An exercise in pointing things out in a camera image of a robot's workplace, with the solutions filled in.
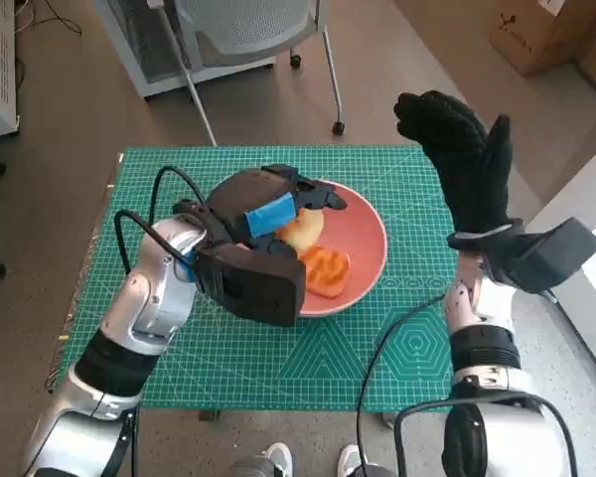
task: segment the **white sneaker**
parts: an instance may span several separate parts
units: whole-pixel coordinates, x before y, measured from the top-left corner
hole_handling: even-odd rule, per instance
[[[338,477],[348,477],[362,465],[360,449],[355,444],[349,444],[342,450],[338,460]]]
[[[282,471],[283,477],[293,477],[294,462],[287,444],[284,444],[283,442],[271,444],[269,448],[263,452],[263,455],[271,460],[274,465]]]

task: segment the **bread piece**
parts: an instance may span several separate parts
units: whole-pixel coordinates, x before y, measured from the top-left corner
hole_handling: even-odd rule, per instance
[[[298,256],[314,246],[325,226],[325,215],[322,211],[301,209],[293,222],[276,231],[276,235],[291,245]]]
[[[307,290],[310,292],[335,298],[347,286],[351,276],[351,261],[347,255],[316,245],[300,260],[307,267]]]

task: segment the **plate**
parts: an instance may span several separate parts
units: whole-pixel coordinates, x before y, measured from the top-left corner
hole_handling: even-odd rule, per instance
[[[358,303],[377,283],[386,264],[386,229],[381,217],[367,199],[353,189],[336,186],[346,202],[343,211],[324,209],[325,227],[318,245],[339,251],[351,260],[351,277],[336,298],[325,298],[307,291],[300,310],[304,318],[323,318]]]

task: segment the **wire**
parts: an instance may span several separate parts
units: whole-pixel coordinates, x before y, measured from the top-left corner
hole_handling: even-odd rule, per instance
[[[130,273],[130,260],[128,259],[128,252],[126,251],[126,243],[123,238],[123,229],[121,228],[121,219],[127,217],[136,225],[138,225],[143,232],[148,234],[152,240],[154,240],[159,246],[161,246],[164,250],[178,259],[183,265],[192,269],[192,264],[181,255],[181,253],[172,247],[166,240],[161,237],[157,231],[155,231],[152,227],[150,227],[146,221],[144,221],[138,214],[129,211],[128,209],[121,209],[116,212],[113,222],[115,225],[115,235],[117,237],[117,246],[119,247],[119,256],[121,256],[121,261],[123,263],[123,268],[126,274]]]
[[[24,31],[25,29],[27,29],[31,24],[33,24],[33,22],[36,19],[36,10],[35,8],[31,9],[31,12],[29,13],[29,21],[27,23],[25,23],[24,25],[22,25],[21,27],[18,27],[15,31],[15,33],[20,33],[22,31]]]
[[[493,395],[483,396],[483,397],[463,397],[463,398],[446,398],[443,400],[434,400],[430,402],[423,402],[421,404],[412,405],[407,407],[405,410],[400,412],[397,417],[395,418],[395,452],[397,453],[397,473],[399,477],[406,477],[406,458],[404,456],[404,446],[402,443],[402,436],[401,436],[401,426],[403,421],[418,412],[422,412],[424,410],[432,409],[435,407],[443,407],[447,405],[464,405],[464,404],[483,404],[483,403],[490,403],[490,402],[499,402],[500,400],[517,400],[517,399],[531,399],[535,402],[538,402],[541,405],[544,405],[549,409],[549,411],[554,415],[558,425],[563,432],[563,437],[565,438],[565,445],[567,446],[567,457],[569,458],[569,470],[571,477],[578,477],[578,466],[576,462],[576,451],[574,450],[574,443],[572,442],[572,434],[569,431],[569,427],[567,427],[567,423],[565,423],[565,419],[558,411],[556,406],[552,404],[549,400],[537,396],[532,395],[530,393],[512,393],[512,392],[501,392],[495,393]]]
[[[183,172],[178,167],[163,166],[161,169],[159,169],[159,172],[155,176],[155,182],[152,185],[152,194],[150,195],[150,212],[148,213],[148,224],[151,226],[155,222],[155,210],[157,208],[157,196],[159,194],[159,186],[161,185],[161,178],[164,176],[164,174],[166,172],[173,172],[173,173],[177,174],[179,177],[181,177],[184,181],[186,181],[186,183],[194,191],[194,193],[197,196],[197,199],[199,200],[201,205],[204,206],[206,204],[206,200],[203,198],[203,194],[201,194],[201,189],[199,189],[199,186],[197,186],[197,184],[195,184],[195,181],[193,181],[192,178],[188,174]]]
[[[136,477],[139,469],[139,412],[141,411],[141,402],[135,407],[135,412],[132,417],[132,441],[130,442],[130,475]]]
[[[47,4],[47,6],[49,7],[49,9],[51,10],[51,12],[53,13],[54,16],[51,18],[46,18],[44,20],[40,20],[39,22],[35,22],[33,24],[34,27],[37,25],[42,25],[42,24],[48,23],[48,22],[61,22],[62,25],[64,25],[66,28],[68,28],[69,30],[71,30],[72,32],[74,32],[75,34],[77,34],[81,37],[82,29],[81,29],[81,26],[77,22],[74,22],[73,20],[71,20],[69,18],[60,16],[60,14],[56,11],[56,9],[53,8],[53,5],[51,5],[51,2],[49,0],[44,0],[44,2]]]
[[[367,388],[369,387],[369,381],[371,380],[371,377],[373,376],[373,369],[375,368],[375,365],[379,361],[381,352],[384,350],[386,343],[388,342],[388,338],[390,338],[390,335],[392,335],[396,330],[398,330],[401,327],[401,325],[406,323],[408,320],[410,320],[417,313],[420,313],[420,312],[424,311],[425,309],[430,308],[435,303],[438,303],[439,301],[441,301],[443,297],[444,297],[443,294],[434,296],[433,298],[426,301],[425,303],[422,303],[421,305],[408,310],[406,313],[404,313],[402,316],[400,316],[397,319],[397,321],[395,321],[392,325],[390,325],[390,327],[386,331],[386,334],[381,339],[379,346],[377,346],[377,349],[375,350],[375,354],[373,355],[373,358],[369,364],[369,369],[367,370],[367,374],[365,375],[365,380],[362,383],[362,390],[360,391],[360,398],[358,399],[358,409],[357,409],[357,413],[356,413],[356,440],[358,441],[358,450],[360,451],[360,462],[362,464],[362,470],[363,470],[364,475],[370,475],[370,474],[367,472],[367,460],[365,459],[364,446],[362,444],[361,412],[362,412],[362,407],[363,407],[363,404],[365,401],[365,396],[367,394]]]
[[[14,16],[17,17],[18,15],[20,15],[22,13],[22,10],[24,10],[27,5],[29,5],[29,0],[24,0],[24,3],[20,5],[20,8],[18,10],[16,10]]]

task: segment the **grid lines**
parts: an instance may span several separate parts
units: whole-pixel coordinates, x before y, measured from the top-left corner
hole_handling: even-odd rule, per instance
[[[345,184],[380,213],[388,258],[378,284],[351,309],[301,319],[290,329],[241,320],[198,294],[192,317],[159,361],[144,395],[149,407],[350,410],[378,340],[400,314],[442,292],[454,274],[452,232],[439,181],[417,146],[256,146],[131,148],[117,175],[78,299],[61,374],[80,355],[123,280],[112,216],[148,214],[155,174],[164,165],[188,172],[204,194],[248,167],[284,163],[311,178]],[[192,197],[174,175],[163,178],[157,218]],[[124,224],[129,256],[142,232]],[[404,325],[375,367],[368,411],[394,411],[444,398],[451,376],[440,305]]]

